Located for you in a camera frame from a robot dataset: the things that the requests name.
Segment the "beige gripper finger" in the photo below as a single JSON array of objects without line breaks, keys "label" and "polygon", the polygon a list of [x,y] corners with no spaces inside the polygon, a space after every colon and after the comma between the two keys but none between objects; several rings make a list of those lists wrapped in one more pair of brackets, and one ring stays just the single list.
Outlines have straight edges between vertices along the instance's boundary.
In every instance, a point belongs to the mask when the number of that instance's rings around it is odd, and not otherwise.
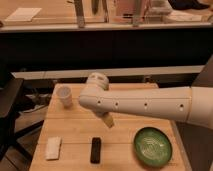
[{"label": "beige gripper finger", "polygon": [[113,117],[110,114],[105,114],[102,117],[102,121],[106,124],[108,128],[112,128],[114,126]]}]

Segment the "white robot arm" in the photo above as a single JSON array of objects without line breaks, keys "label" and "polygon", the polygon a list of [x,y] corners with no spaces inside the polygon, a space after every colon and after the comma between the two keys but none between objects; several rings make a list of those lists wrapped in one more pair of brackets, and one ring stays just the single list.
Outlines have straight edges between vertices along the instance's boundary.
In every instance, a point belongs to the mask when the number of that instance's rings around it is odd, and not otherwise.
[{"label": "white robot arm", "polygon": [[174,120],[213,130],[213,88],[173,87],[110,90],[101,73],[89,75],[79,104],[102,117],[115,112]]}]

